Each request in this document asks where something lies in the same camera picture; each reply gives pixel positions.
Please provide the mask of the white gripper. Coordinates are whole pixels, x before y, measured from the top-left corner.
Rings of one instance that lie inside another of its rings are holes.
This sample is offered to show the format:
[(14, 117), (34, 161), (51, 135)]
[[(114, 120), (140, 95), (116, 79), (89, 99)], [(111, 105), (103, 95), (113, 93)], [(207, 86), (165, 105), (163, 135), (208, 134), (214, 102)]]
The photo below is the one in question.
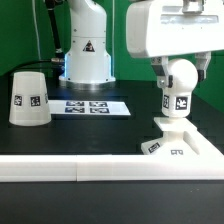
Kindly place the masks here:
[(159, 88), (173, 86), (167, 56), (196, 53), (202, 82), (211, 60), (207, 51), (224, 50), (224, 1), (204, 0), (201, 13), (184, 13), (183, 0), (134, 2), (126, 13), (126, 44), (133, 58), (151, 58)]

